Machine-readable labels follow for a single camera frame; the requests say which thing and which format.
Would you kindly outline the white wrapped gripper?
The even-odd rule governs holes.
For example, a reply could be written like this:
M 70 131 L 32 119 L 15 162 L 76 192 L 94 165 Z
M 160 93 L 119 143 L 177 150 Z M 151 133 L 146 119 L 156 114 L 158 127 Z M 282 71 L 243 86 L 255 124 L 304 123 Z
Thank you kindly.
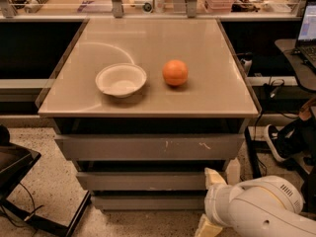
M 228 208 L 231 201 L 243 193 L 243 189 L 226 185 L 226 181 L 216 170 L 205 168 L 204 174 L 205 184 L 211 187 L 204 199 L 206 215 L 200 217 L 195 237 L 216 237 L 223 230 L 221 226 L 231 226 Z

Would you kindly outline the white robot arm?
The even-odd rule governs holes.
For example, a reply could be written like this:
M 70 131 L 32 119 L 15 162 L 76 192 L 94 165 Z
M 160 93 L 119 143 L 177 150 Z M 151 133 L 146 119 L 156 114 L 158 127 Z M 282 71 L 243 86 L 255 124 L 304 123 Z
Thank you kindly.
M 284 178 L 265 176 L 227 184 L 205 169 L 204 214 L 195 237 L 216 237 L 224 228 L 241 237 L 316 237 L 316 221 L 300 214 L 303 198 Z

